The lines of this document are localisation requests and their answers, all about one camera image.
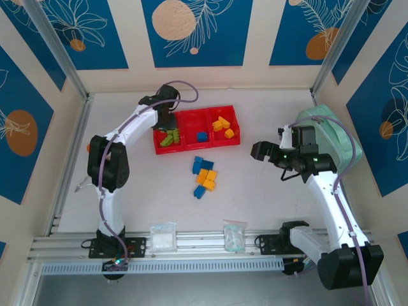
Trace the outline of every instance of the metal frame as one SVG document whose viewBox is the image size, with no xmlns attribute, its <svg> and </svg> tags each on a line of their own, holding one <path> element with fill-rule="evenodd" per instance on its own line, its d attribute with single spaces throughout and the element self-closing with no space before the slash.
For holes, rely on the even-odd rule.
<svg viewBox="0 0 408 306">
<path fill-rule="evenodd" d="M 334 65 L 339 59 L 340 54 L 343 52 L 344 47 L 349 41 L 350 36 L 352 35 L 369 3 L 370 0 L 359 0 L 354 1 L 353 5 L 351 6 L 349 13 L 345 17 L 343 24 L 340 27 L 339 33 L 336 35 L 333 44 L 327 52 L 319 73 L 317 74 L 317 77 L 314 80 L 312 87 L 310 88 L 313 98 L 321 90 L 324 81 L 332 72 Z"/>
<path fill-rule="evenodd" d="M 58 38 L 57 33 L 45 15 L 39 2 L 37 2 L 37 0 L 21 0 L 21 2 L 63 72 L 72 82 L 79 95 L 86 99 L 88 97 L 87 89 L 78 76 L 71 58 L 68 56 L 67 51 L 62 45 L 61 40 Z"/>
</svg>

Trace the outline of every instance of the clear plastic bag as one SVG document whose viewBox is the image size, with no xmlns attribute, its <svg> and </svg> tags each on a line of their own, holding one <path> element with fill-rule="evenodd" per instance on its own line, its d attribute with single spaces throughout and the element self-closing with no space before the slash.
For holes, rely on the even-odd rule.
<svg viewBox="0 0 408 306">
<path fill-rule="evenodd" d="M 150 251 L 151 253 L 177 252 L 175 223 L 150 225 Z"/>
<path fill-rule="evenodd" d="M 228 252 L 245 251 L 246 222 L 224 220 L 225 250 Z"/>
</svg>

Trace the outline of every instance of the blue cube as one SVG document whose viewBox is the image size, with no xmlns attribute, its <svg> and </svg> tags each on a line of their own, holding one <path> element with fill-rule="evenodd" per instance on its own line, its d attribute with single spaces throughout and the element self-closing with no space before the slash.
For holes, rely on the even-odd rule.
<svg viewBox="0 0 408 306">
<path fill-rule="evenodd" d="M 212 170 L 214 163 L 212 161 L 202 161 L 201 162 L 201 169 Z"/>
<path fill-rule="evenodd" d="M 193 174 L 199 174 L 201 170 L 201 163 L 195 161 L 193 164 Z"/>
<path fill-rule="evenodd" d="M 197 199 L 201 199 L 204 194 L 205 194 L 205 188 L 203 186 L 201 186 L 201 185 L 198 185 L 196 190 L 194 190 L 194 196 Z"/>
<path fill-rule="evenodd" d="M 207 142 L 208 141 L 207 133 L 206 132 L 197 133 L 197 141 L 198 142 Z"/>
</svg>

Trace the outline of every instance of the red compartment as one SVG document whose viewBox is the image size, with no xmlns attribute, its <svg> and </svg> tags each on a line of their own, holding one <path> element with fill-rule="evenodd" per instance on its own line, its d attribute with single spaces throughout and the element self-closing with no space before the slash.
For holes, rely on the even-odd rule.
<svg viewBox="0 0 408 306">
<path fill-rule="evenodd" d="M 184 151 L 184 139 L 182 137 L 181 128 L 180 128 L 180 112 L 175 112 L 174 114 L 176 116 L 178 132 L 180 134 L 180 142 L 179 143 L 173 142 L 168 147 L 160 146 L 160 143 L 167 137 L 167 132 L 162 133 L 159 130 L 155 129 L 153 131 L 153 141 L 154 141 L 154 148 L 156 150 L 157 155 Z"/>
<path fill-rule="evenodd" d="M 240 144 L 240 126 L 232 105 L 183 110 L 174 114 L 180 133 L 180 143 L 172 143 L 168 147 L 160 146 L 160 143 L 167 137 L 167 133 L 155 130 L 153 132 L 153 141 L 157 155 Z M 233 138 L 228 139 L 225 137 L 226 129 L 214 132 L 212 123 L 218 120 L 218 116 L 226 119 L 231 124 L 229 128 L 234 131 Z M 198 142 L 197 133 L 199 132 L 207 133 L 207 142 Z"/>
<path fill-rule="evenodd" d="M 208 126 L 207 109 L 184 110 L 180 112 L 182 134 L 186 150 L 207 149 L 212 147 L 212 135 Z M 197 133 L 206 132 L 208 141 L 198 142 Z"/>
<path fill-rule="evenodd" d="M 218 117 L 221 116 L 230 123 L 230 129 L 233 130 L 234 136 L 232 138 L 225 137 L 226 129 L 222 129 L 213 134 L 213 147 L 223 147 L 225 145 L 239 145 L 240 144 L 240 126 L 238 125 L 237 117 L 235 116 L 235 111 L 232 105 L 228 106 L 218 106 L 210 107 L 208 110 L 208 125 L 212 128 L 212 123 L 218 120 Z"/>
</svg>

